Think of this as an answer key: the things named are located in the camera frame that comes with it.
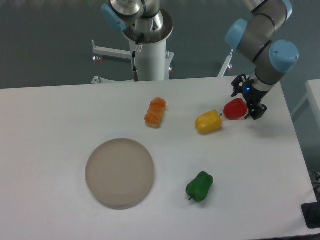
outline table surface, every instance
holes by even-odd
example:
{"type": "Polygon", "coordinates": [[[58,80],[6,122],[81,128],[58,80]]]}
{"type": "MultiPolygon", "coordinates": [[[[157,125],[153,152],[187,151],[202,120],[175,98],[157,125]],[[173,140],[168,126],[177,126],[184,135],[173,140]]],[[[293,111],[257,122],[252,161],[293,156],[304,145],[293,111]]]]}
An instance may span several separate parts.
{"type": "Polygon", "coordinates": [[[310,106],[320,128],[320,79],[309,80],[305,83],[305,86],[310,106]]]}
{"type": "Polygon", "coordinates": [[[228,120],[200,135],[198,116],[222,112],[234,77],[0,90],[0,232],[15,240],[252,240],[320,233],[301,204],[316,201],[295,129],[277,84],[259,120],[228,120]],[[167,102],[159,129],[144,116],[167,102]],[[100,204],[85,168],[102,143],[129,138],[151,153],[148,196],[126,210],[100,204]],[[202,203],[187,184],[214,177],[202,203]]]}

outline bell pepper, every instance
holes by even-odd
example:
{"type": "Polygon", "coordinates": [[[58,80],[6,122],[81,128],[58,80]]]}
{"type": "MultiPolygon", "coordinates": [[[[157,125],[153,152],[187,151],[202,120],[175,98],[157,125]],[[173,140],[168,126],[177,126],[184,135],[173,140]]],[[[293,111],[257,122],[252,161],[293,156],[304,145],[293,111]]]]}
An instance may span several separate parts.
{"type": "Polygon", "coordinates": [[[185,188],[185,192],[193,199],[200,203],[208,196],[209,189],[214,183],[214,178],[205,171],[200,172],[185,188]]]}
{"type": "Polygon", "coordinates": [[[201,134],[207,134],[220,129],[222,126],[222,119],[217,110],[209,111],[195,121],[195,127],[201,134]]]}
{"type": "Polygon", "coordinates": [[[235,120],[247,114],[247,104],[241,99],[236,98],[225,105],[223,113],[227,119],[235,120]]]}

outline robotic arm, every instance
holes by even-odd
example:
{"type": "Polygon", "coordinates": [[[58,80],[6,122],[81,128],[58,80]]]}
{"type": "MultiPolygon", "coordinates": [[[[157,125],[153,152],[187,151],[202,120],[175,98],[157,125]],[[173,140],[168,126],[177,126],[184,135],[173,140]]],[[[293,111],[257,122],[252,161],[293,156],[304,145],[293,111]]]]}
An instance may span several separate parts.
{"type": "Polygon", "coordinates": [[[289,72],[299,58],[296,46],[285,40],[272,42],[270,37],[292,14],[290,0],[243,0],[254,18],[237,20],[225,36],[226,42],[256,65],[247,79],[238,76],[233,82],[232,97],[242,94],[254,120],[266,112],[262,98],[289,72]]]}
{"type": "Polygon", "coordinates": [[[129,40],[134,80],[165,80],[166,43],[173,21],[160,8],[160,0],[107,0],[101,11],[108,24],[129,40]]]}

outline round plate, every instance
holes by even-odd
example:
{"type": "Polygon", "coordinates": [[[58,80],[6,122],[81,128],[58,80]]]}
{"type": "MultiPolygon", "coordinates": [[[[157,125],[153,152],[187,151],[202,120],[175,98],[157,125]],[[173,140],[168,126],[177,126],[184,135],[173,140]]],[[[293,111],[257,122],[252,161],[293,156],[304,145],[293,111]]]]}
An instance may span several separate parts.
{"type": "Polygon", "coordinates": [[[85,167],[85,180],[92,194],[115,209],[138,204],[148,194],[154,176],[154,162],[148,150],[126,138],[100,145],[85,167]]]}

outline gray floor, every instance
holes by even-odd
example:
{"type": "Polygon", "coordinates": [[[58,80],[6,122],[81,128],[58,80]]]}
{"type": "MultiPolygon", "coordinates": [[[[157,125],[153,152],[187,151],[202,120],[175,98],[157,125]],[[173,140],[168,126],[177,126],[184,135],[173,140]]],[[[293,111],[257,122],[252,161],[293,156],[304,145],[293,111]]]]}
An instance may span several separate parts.
{"type": "MultiPolygon", "coordinates": [[[[102,18],[103,2],[0,0],[0,89],[90,84],[96,75],[132,79],[129,61],[91,60],[91,39],[97,46],[129,50],[127,41],[102,18]]],[[[291,41],[300,52],[295,68],[281,80],[290,111],[305,95],[306,81],[320,79],[320,2],[291,2],[291,18],[272,38],[291,41]]],[[[161,4],[174,23],[167,41],[167,50],[175,53],[171,79],[216,77],[231,50],[224,40],[229,27],[239,18],[252,18],[240,0],[162,0],[161,4]]],[[[232,63],[229,76],[249,75],[255,68],[237,52],[232,63]]],[[[312,110],[308,108],[294,126],[307,167],[320,171],[320,130],[312,110]]]]}

